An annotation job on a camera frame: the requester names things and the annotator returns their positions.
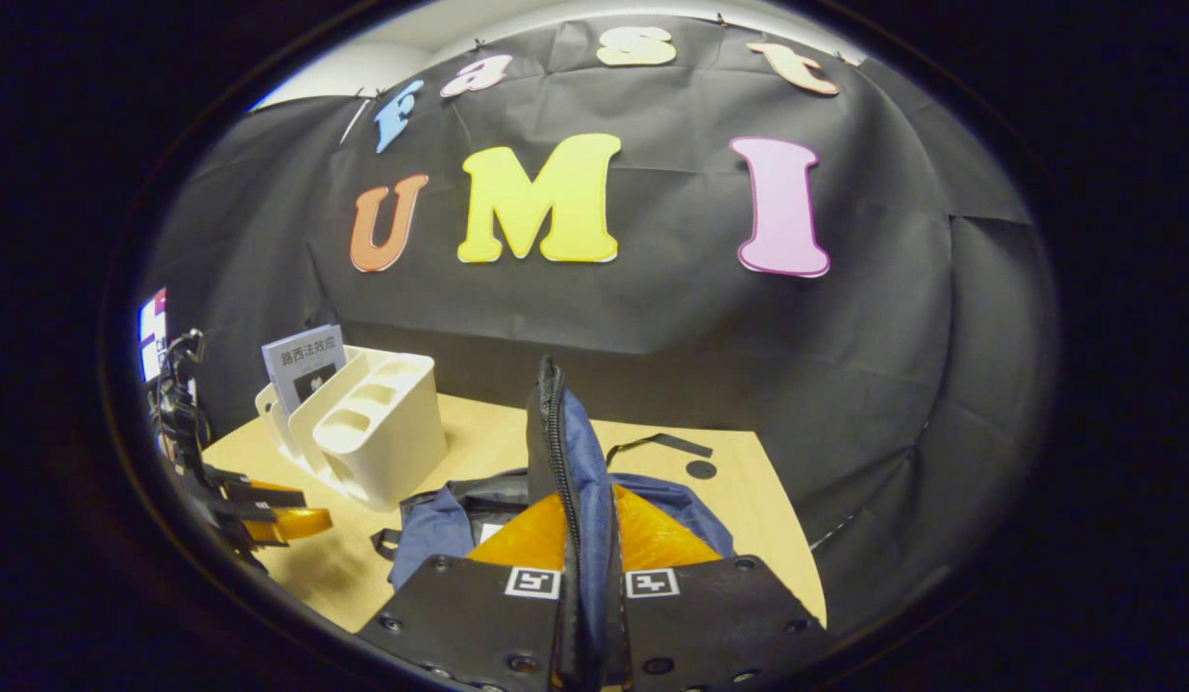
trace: white organizer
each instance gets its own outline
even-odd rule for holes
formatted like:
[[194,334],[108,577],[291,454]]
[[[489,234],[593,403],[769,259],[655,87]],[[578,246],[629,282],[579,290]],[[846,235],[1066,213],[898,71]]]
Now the white organizer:
[[289,417],[270,384],[257,413],[278,452],[326,485],[390,511],[449,452],[427,356],[344,346],[347,364]]

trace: foam letter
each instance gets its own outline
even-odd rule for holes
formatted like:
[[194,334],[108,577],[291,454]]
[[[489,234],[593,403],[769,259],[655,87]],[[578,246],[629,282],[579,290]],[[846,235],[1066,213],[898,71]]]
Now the foam letter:
[[818,277],[829,271],[829,253],[817,245],[809,193],[809,168],[817,155],[762,137],[738,137],[730,147],[747,158],[751,176],[751,239],[740,246],[740,262],[767,273]]
[[371,188],[356,200],[356,228],[351,232],[351,263],[361,272],[388,270],[401,258],[405,250],[405,239],[410,235],[410,219],[414,216],[414,201],[419,190],[428,183],[428,176],[419,174],[397,183],[397,209],[394,212],[394,224],[389,228],[389,239],[384,245],[376,246],[371,241],[376,229],[376,212],[379,203],[389,196],[389,189]]
[[779,45],[778,43],[749,43],[749,51],[763,52],[766,61],[769,61],[769,65],[774,68],[774,71],[782,75],[782,78],[788,83],[793,83],[798,88],[806,88],[809,92],[816,93],[837,93],[839,89],[836,83],[826,82],[823,78],[817,78],[812,74],[812,69],[820,69],[820,63],[813,61],[810,57],[795,56],[795,51],[791,51],[786,45]]
[[493,263],[502,245],[492,237],[495,219],[516,258],[524,258],[551,210],[551,231],[539,244],[556,263],[608,263],[619,245],[606,232],[606,169],[619,138],[575,134],[552,150],[534,182],[508,146],[471,153],[470,219],[458,246],[464,263]]
[[608,65],[660,65],[675,58],[669,34],[656,26],[609,27],[599,36],[597,56]]
[[509,63],[514,62],[514,56],[484,57],[483,61],[471,63],[458,70],[458,77],[453,82],[446,83],[440,90],[440,96],[457,96],[459,93],[478,92],[480,88],[496,87],[504,78],[504,70]]
[[376,113],[376,124],[379,126],[379,143],[376,144],[377,153],[383,152],[384,146],[389,146],[389,143],[405,130],[405,115],[414,109],[413,93],[419,92],[422,87],[422,78],[414,80],[414,82],[405,84],[404,90],[397,93],[397,96],[394,96],[392,101],[385,103],[384,108],[379,109],[379,113]]

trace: table surface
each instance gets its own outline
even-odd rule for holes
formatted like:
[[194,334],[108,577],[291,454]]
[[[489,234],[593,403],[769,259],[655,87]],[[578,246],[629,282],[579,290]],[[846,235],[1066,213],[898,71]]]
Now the table surface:
[[[438,398],[449,454],[413,493],[527,465],[524,409],[443,394]],[[611,470],[690,486],[734,535],[735,552],[761,556],[809,612],[826,623],[824,592],[804,529],[756,434],[598,420],[593,424],[604,453],[616,443],[656,433],[712,448],[709,461],[717,467],[717,474],[704,480],[686,472],[694,455],[660,443],[621,451]],[[392,565],[373,551],[370,537],[384,527],[401,529],[397,509],[367,509],[304,472],[275,448],[273,436],[259,417],[212,443],[203,451],[203,459],[253,480],[298,487],[309,508],[329,509],[333,529],[292,540],[289,548],[257,553],[273,581],[309,608],[347,631],[358,631],[394,593],[386,580]]]

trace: pink letter i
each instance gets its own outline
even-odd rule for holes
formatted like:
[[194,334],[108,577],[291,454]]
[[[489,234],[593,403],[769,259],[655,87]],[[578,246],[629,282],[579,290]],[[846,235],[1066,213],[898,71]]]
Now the pink letter i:
[[765,137],[738,137],[730,147],[748,162],[751,176],[751,240],[740,246],[740,262],[757,272],[810,278],[829,271],[829,253],[817,245],[812,227],[809,193],[809,168],[817,155]]

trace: book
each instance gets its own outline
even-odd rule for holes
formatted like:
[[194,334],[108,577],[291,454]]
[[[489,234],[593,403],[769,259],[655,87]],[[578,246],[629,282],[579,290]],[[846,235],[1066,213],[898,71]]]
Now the book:
[[342,329],[332,323],[264,345],[260,353],[288,416],[347,364]]

